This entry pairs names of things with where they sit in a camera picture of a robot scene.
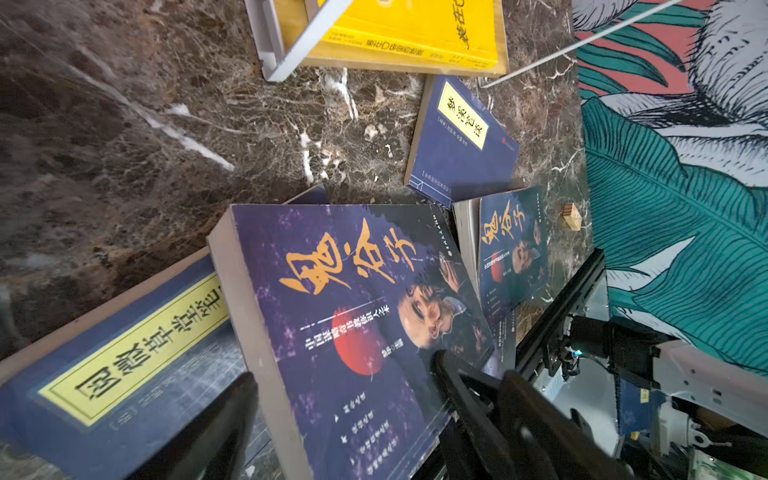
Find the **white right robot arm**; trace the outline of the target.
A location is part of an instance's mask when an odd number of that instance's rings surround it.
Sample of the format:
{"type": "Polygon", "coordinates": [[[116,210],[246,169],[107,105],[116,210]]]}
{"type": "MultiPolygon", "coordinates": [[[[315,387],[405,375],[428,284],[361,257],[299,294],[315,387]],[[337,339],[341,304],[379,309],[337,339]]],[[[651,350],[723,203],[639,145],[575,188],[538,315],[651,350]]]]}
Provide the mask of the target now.
{"type": "Polygon", "coordinates": [[[456,426],[440,438],[452,479],[628,479],[577,414],[564,416],[534,390],[527,366],[564,372],[589,352],[609,371],[649,390],[696,404],[767,434],[767,380],[629,319],[545,314],[515,370],[487,375],[440,350],[431,361],[456,426]]]}

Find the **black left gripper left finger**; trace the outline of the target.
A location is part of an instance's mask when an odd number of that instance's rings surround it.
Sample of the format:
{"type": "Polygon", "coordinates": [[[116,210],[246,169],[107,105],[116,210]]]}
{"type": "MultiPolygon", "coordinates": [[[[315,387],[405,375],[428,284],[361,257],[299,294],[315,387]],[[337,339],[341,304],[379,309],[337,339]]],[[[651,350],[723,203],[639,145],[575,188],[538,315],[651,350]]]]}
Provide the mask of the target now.
{"type": "Polygon", "coordinates": [[[257,382],[245,372],[129,477],[237,479],[257,407],[257,382]]]}

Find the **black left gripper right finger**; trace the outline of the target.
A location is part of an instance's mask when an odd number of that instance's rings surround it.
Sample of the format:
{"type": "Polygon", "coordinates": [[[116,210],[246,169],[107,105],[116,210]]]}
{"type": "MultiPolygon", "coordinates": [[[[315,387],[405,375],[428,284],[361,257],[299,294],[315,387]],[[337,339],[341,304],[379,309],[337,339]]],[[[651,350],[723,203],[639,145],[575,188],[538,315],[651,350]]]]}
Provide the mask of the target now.
{"type": "Polygon", "coordinates": [[[633,477],[516,371],[497,379],[439,350],[433,374],[458,415],[439,440],[449,479],[633,477]]]}

